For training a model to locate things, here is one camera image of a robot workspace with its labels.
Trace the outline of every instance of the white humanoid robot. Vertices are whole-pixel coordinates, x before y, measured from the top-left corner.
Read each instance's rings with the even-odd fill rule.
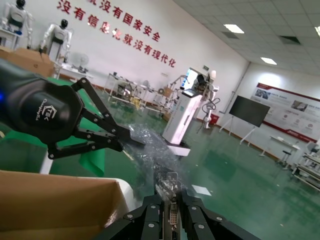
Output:
[[[39,52],[42,54],[43,49],[47,46],[47,54],[53,62],[59,62],[60,52],[62,46],[66,41],[66,53],[64,55],[64,62],[68,60],[68,54],[71,47],[71,31],[67,30],[68,21],[65,19],[61,20],[61,25],[51,24],[48,30],[44,33],[43,40],[40,45]]]
[[[203,119],[203,121],[205,122],[205,128],[209,129],[209,123],[211,121],[211,113],[213,110],[216,109],[216,104],[218,102],[220,102],[220,100],[218,100],[218,102],[214,102],[215,101],[215,97],[216,97],[216,93],[219,91],[219,87],[214,85],[214,81],[216,79],[217,76],[217,72],[216,71],[211,71],[210,74],[208,74],[207,77],[207,87],[206,90],[203,93],[203,96],[206,97],[205,100],[209,100],[209,103],[205,104],[204,106],[206,106],[206,115]]]
[[[16,0],[16,5],[6,3],[4,7],[4,14],[1,19],[1,27],[4,30],[10,32],[21,32],[24,25],[27,29],[27,48],[30,49],[32,45],[32,15],[28,13],[24,6],[26,4],[25,0]],[[5,37],[1,37],[1,45],[7,46]]]

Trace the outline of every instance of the transparent plastic wrap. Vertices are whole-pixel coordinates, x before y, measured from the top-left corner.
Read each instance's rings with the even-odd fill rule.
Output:
[[[187,185],[186,171],[179,157],[168,148],[161,135],[143,124],[129,124],[128,127],[132,137],[145,143],[144,148],[123,143],[124,152],[135,162],[137,170],[144,177],[144,184],[153,185],[154,173],[160,174],[159,168],[156,167],[158,164],[170,172],[176,172],[179,182],[183,186]]]

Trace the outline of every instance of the poster board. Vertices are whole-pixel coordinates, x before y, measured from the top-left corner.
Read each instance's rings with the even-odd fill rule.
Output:
[[[320,139],[320,99],[258,83],[251,100],[270,106],[264,124],[304,142]]]

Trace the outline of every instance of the monitor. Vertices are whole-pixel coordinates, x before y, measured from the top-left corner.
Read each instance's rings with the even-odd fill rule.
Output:
[[[252,125],[260,127],[269,109],[269,106],[252,101],[243,96],[237,96],[229,113]]]

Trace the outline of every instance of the stool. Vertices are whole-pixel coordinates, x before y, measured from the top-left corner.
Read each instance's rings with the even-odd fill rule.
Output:
[[[282,152],[284,153],[284,156],[281,159],[281,163],[285,164],[285,167],[283,168],[283,170],[288,170],[289,163],[287,163],[287,161],[288,161],[288,158],[291,156],[291,152],[285,151],[285,150],[283,150]]]

